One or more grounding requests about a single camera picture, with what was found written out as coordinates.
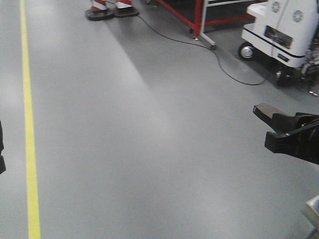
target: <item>black cable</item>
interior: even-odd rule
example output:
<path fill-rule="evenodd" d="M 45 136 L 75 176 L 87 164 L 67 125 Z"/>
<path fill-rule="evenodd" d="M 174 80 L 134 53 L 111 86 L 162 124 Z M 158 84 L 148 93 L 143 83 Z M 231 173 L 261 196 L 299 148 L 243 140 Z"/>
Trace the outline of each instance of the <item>black cable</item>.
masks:
<path fill-rule="evenodd" d="M 206 46 L 202 46 L 202 45 L 198 45 L 198 44 L 194 44 L 194 43 L 190 43 L 190 42 L 185 42 L 185 41 L 180 41 L 180 40 L 176 40 L 176 39 L 170 38 L 170 37 L 168 37 L 168 36 L 165 36 L 165 35 L 161 34 L 160 32 L 158 32 L 157 30 L 155 30 L 153 27 L 151 27 L 151 26 L 149 25 L 149 23 L 148 23 L 144 18 L 142 18 L 141 16 L 138 16 L 138 18 L 141 19 L 141 20 L 145 23 L 145 25 L 146 25 L 147 27 L 149 27 L 149 29 L 151 29 L 153 32 L 155 32 L 156 34 L 158 34 L 158 35 L 160 35 L 160 36 L 162 36 L 162 37 L 164 37 L 164 38 L 166 38 L 166 39 L 168 39 L 168 40 L 175 41 L 175 42 L 179 42 L 179 43 L 183 43 L 183 44 L 188 44 L 188 45 L 193 45 L 193 46 L 202 47 L 202 48 L 204 48 L 204 49 L 207 49 L 207 50 L 211 51 L 211 49 L 208 48 L 208 47 L 206 47 Z M 269 74 L 268 74 L 268 75 L 264 78 L 263 81 L 261 81 L 261 82 L 259 82 L 259 83 L 256 83 L 256 84 L 249 84 L 249 83 L 245 83 L 245 82 L 239 81 L 239 80 L 237 80 L 235 77 L 231 76 L 229 73 L 227 73 L 227 72 L 225 71 L 225 69 L 224 69 L 224 68 L 222 67 L 222 65 L 221 65 L 220 57 L 218 56 L 218 54 L 217 54 L 216 52 L 214 52 L 214 51 L 211 51 L 211 52 L 215 55 L 220 70 L 221 70 L 226 76 L 228 76 L 229 78 L 233 79 L 234 81 L 236 81 L 236 82 L 238 82 L 238 83 L 240 83 L 240 84 L 244 84 L 244 85 L 248 85 L 248 86 L 258 86 L 258 85 L 263 84 L 263 83 L 266 81 L 267 77 L 269 76 Z"/>

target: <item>yellow floor line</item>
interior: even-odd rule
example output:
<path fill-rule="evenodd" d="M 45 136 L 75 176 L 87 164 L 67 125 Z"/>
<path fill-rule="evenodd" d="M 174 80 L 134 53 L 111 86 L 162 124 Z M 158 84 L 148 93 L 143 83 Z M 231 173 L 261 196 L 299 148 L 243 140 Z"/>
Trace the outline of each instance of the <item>yellow floor line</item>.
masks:
<path fill-rule="evenodd" d="M 33 108 L 30 81 L 30 64 L 28 36 L 26 27 L 25 0 L 20 1 L 21 11 L 21 41 L 22 41 L 22 68 L 24 86 L 24 113 L 25 113 L 25 147 L 26 147 L 26 180 L 28 204 L 29 239 L 40 239 L 40 215 L 38 186 L 36 175 L 35 142 L 33 126 Z"/>

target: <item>red and white striped cone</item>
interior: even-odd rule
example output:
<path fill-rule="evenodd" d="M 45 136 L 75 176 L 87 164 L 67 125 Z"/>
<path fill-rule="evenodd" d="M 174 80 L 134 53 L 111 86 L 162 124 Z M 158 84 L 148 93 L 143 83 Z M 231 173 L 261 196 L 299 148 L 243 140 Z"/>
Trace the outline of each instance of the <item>red and white striped cone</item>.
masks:
<path fill-rule="evenodd" d="M 140 12 L 133 7 L 132 0 L 116 0 L 115 17 L 137 16 Z"/>
<path fill-rule="evenodd" d="M 106 7 L 106 0 L 91 0 L 92 7 L 85 11 L 85 16 L 91 21 L 107 20 L 114 17 L 112 10 Z"/>

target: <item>white machine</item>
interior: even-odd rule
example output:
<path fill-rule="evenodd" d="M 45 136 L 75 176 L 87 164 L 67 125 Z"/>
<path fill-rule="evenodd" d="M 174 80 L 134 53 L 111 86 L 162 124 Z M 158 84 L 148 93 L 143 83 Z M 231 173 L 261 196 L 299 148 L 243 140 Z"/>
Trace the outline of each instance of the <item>white machine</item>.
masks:
<path fill-rule="evenodd" d="M 269 0 L 250 5 L 247 12 L 256 19 L 244 25 L 242 38 L 247 42 L 238 49 L 242 59 L 253 59 L 259 49 L 278 60 L 278 85 L 295 69 L 300 78 L 319 71 L 319 0 Z"/>

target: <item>caster wheel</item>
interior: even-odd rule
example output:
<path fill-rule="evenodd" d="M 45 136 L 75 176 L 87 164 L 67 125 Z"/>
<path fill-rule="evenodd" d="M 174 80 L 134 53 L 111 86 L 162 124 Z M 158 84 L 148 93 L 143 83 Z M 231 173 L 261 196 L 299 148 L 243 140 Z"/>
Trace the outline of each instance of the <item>caster wheel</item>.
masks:
<path fill-rule="evenodd" d="M 238 55 L 244 61 L 251 61 L 254 57 L 254 47 L 249 42 L 244 42 L 238 48 Z"/>
<path fill-rule="evenodd" d="M 283 86 L 291 78 L 290 73 L 285 67 L 279 67 L 276 72 L 276 84 L 278 86 Z"/>

